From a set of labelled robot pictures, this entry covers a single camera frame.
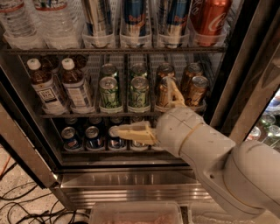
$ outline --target open refrigerator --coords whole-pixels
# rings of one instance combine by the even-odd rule
[[[212,205],[213,199],[196,180],[192,167],[164,150],[149,146],[148,150],[135,151],[127,142],[124,151],[69,152],[63,149],[60,133],[66,126],[65,118],[73,117],[85,122],[89,117],[101,116],[109,126],[110,117],[123,117],[128,123],[132,116],[143,116],[156,125],[162,114],[155,110],[153,89],[157,67],[165,61],[171,63],[180,81],[186,65],[199,62],[210,82],[203,114],[205,121],[237,143],[245,141],[279,89],[278,6],[277,1],[234,1],[227,16],[226,39],[221,45],[211,47],[160,47],[155,14],[151,10],[149,37],[145,40],[149,44],[142,48],[122,45],[121,22],[117,17],[116,41],[108,48],[82,45],[74,49],[20,50],[2,41],[0,143],[38,185],[49,188],[69,210],[90,209],[96,202],[107,201],[174,200],[182,207],[193,209],[195,203]],[[44,113],[32,89],[26,61],[46,54],[61,60],[69,55],[87,55],[87,69],[95,89],[95,112]],[[100,107],[97,83],[100,68],[106,63],[114,64],[120,75],[122,110],[118,113],[106,113]],[[145,112],[131,112],[128,107],[128,73],[136,63],[144,63],[150,74],[150,110]],[[273,114],[279,123],[277,111]]]

